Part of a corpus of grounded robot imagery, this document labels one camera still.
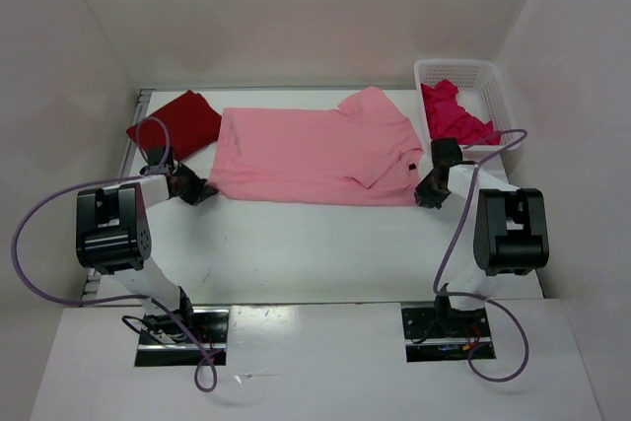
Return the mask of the dark red t-shirt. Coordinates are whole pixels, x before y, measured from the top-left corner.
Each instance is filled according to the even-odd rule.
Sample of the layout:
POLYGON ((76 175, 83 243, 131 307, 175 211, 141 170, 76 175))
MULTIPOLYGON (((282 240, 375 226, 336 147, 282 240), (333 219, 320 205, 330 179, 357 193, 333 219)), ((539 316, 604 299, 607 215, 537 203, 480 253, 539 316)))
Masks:
POLYGON ((222 116, 199 93, 187 91, 152 116, 166 126, 178 161, 186 160, 219 138, 222 116))

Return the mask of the pink t-shirt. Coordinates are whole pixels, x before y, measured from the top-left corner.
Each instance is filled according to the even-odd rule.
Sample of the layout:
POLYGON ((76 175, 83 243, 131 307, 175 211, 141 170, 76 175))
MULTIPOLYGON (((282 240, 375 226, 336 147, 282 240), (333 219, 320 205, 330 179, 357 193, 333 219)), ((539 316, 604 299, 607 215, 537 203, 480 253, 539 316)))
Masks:
POLYGON ((412 206, 424 149, 376 87, 333 109, 224 110, 209 182, 237 200, 412 206))

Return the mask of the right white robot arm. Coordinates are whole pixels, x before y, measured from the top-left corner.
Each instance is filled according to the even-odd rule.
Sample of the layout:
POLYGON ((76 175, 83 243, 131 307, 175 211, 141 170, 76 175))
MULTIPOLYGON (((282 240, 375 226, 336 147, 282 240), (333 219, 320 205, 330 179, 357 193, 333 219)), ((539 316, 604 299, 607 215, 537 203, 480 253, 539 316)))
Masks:
POLYGON ((456 230, 439 263, 432 289, 432 320, 444 335, 465 330, 493 298, 491 279, 498 275, 525 276, 549 259, 544 198, 534 188, 519 188, 484 172, 467 161, 455 138, 431 142, 432 169, 414 190, 415 202, 439 209, 453 194, 464 199, 456 230), (469 213, 474 212, 473 261, 450 282, 443 274, 456 248, 469 213))

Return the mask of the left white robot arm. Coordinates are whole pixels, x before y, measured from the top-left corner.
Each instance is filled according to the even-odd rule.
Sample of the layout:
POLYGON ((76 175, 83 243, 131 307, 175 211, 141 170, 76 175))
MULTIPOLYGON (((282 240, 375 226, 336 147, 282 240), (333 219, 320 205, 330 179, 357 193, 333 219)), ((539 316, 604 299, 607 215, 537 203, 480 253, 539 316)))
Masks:
POLYGON ((184 290, 152 257, 147 210, 172 198, 196 206, 218 190, 179 162, 172 148, 153 147, 146 157, 139 179, 78 193, 76 253, 83 267, 145 297, 142 323, 152 336, 183 343, 197 330, 197 318, 184 290))

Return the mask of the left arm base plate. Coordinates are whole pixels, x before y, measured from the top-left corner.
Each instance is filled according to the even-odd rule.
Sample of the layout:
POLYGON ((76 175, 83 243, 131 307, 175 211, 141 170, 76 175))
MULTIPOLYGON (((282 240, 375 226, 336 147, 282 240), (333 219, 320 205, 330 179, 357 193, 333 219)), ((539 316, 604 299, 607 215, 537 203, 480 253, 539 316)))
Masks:
MULTIPOLYGON (((198 307, 193 310, 191 332, 216 366, 226 365, 230 310, 198 307)), ((155 322, 144 317, 125 315, 121 321, 138 335, 134 365, 140 368, 196 366, 202 354, 188 338, 173 341, 155 322)))

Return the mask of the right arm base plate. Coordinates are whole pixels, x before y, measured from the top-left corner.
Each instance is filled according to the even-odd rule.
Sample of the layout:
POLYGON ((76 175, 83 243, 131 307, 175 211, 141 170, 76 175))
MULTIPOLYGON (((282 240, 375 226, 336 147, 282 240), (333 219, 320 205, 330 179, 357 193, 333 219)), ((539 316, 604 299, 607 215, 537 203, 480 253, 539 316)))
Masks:
POLYGON ((490 325, 484 310, 441 315, 429 303, 402 306, 406 361, 451 362, 495 359, 490 325))

